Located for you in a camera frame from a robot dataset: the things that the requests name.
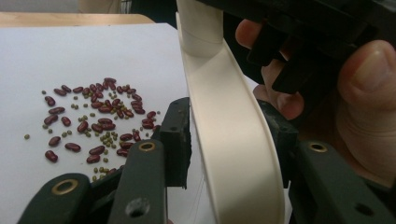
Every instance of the white paper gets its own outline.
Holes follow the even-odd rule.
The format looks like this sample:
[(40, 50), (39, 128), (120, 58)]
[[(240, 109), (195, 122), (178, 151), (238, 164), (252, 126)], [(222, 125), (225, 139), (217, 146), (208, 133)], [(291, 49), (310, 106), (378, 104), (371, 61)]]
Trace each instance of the white paper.
[[(74, 100), (75, 94), (60, 97), (53, 93), (63, 84), (70, 88), (87, 87), (103, 82), (104, 77), (114, 77), (117, 84), (136, 88), (147, 111), (162, 112), (156, 122), (161, 124), (169, 104), (187, 96), (177, 31), (166, 24), (0, 29), (1, 223), (16, 223), (25, 206), (53, 177), (65, 173), (91, 177), (94, 167), (118, 168), (124, 164), (125, 158), (117, 156), (115, 149), (109, 150), (109, 163), (87, 164), (88, 150), (100, 142), (94, 135), (87, 138), (76, 130), (77, 119), (83, 115), (95, 112), (96, 117), (89, 117), (89, 123), (114, 115), (84, 108), (83, 104), (90, 101), (81, 94)], [(56, 105), (66, 108), (60, 117), (69, 117), (71, 127), (65, 128), (58, 120), (50, 126), (53, 134), (42, 128), (50, 109), (43, 90), (54, 97)], [(121, 97), (129, 105), (131, 99)], [(79, 109), (72, 109), (71, 104), (77, 104)], [(138, 129), (143, 117), (118, 119), (117, 133)], [(48, 146), (52, 136), (67, 130), (73, 134), (63, 138), (56, 148)], [(30, 134), (30, 139), (25, 140), (25, 134)], [(176, 224), (214, 223), (195, 133), (192, 140), (188, 188), (168, 189), (169, 217)], [(83, 149), (79, 153), (66, 150), (67, 142), (78, 143)], [(59, 156), (57, 163), (44, 157), (49, 149)]]

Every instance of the human hand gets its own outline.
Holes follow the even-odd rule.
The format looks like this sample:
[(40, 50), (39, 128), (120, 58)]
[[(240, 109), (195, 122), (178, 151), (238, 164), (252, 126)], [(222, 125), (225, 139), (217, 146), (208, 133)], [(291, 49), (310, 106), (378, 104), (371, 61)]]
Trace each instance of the human hand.
[[(261, 24), (242, 21), (237, 41), (251, 48)], [(287, 60), (294, 43), (281, 50)], [(262, 68), (265, 85), (253, 93), (271, 103), (286, 119), (304, 109), (299, 94), (272, 90), (283, 63), (273, 60)], [(331, 144), (358, 175), (391, 186), (396, 178), (396, 53), (388, 42), (372, 41), (354, 52), (340, 70), (336, 90), (300, 128), (300, 139)]]

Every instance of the pile of beans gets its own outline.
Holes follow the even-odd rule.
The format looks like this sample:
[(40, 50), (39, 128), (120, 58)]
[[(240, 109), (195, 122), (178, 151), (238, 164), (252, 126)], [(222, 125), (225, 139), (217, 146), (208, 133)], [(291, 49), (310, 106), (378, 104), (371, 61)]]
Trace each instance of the pile of beans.
[[(90, 84), (88, 87), (78, 86), (74, 89), (70, 89), (66, 85), (62, 85), (61, 88), (53, 90), (54, 95), (49, 96), (45, 91), (42, 91), (46, 96), (44, 100), (47, 106), (50, 107), (49, 114), (44, 118), (43, 128), (48, 130), (48, 133), (52, 133), (53, 130), (50, 126), (60, 120), (65, 128), (71, 127), (76, 122), (75, 131), (78, 134), (85, 134), (87, 137), (91, 137), (93, 134), (100, 141), (97, 147), (85, 149), (88, 151), (86, 162), (88, 164), (97, 163), (99, 161), (108, 162), (106, 155), (109, 149), (115, 149), (118, 156), (127, 157), (129, 149), (134, 145), (135, 142), (141, 141), (142, 137), (140, 134), (143, 131), (155, 130), (158, 125), (155, 124), (156, 116), (160, 114), (160, 111), (149, 111), (146, 112), (143, 107), (143, 99), (136, 93), (136, 89), (130, 87), (130, 85), (120, 86), (117, 85), (117, 80), (112, 77), (106, 77), (103, 82)], [(88, 121), (88, 116), (84, 115), (78, 120), (71, 120), (65, 116), (66, 106), (57, 105), (56, 97), (67, 97), (73, 95), (74, 100), (78, 100), (79, 97), (84, 98), (88, 101), (83, 106), (91, 109), (93, 112), (89, 114), (90, 117), (96, 117), (97, 112), (99, 115), (112, 115), (113, 119), (110, 118), (99, 118), (94, 119), (94, 122)], [(127, 96), (130, 99), (128, 104), (124, 103), (118, 95)], [(71, 108), (74, 110), (78, 109), (78, 105), (71, 104)], [(139, 129), (132, 129), (130, 133), (121, 133), (120, 137), (117, 133), (117, 125), (114, 120), (117, 119), (133, 119), (137, 115), (142, 118), (141, 127)], [(53, 136), (50, 138), (48, 145), (49, 147), (60, 147), (62, 138), (66, 138), (67, 135), (71, 135), (72, 130), (67, 130), (62, 133), (62, 136)], [(79, 153), (84, 150), (81, 146), (74, 142), (67, 142), (64, 144), (66, 150), (70, 150), (75, 153)], [(45, 157), (51, 162), (58, 162), (58, 155), (54, 150), (50, 149), (45, 152)], [(116, 168), (107, 169), (104, 167), (100, 168), (103, 174), (110, 174), (116, 170)]]

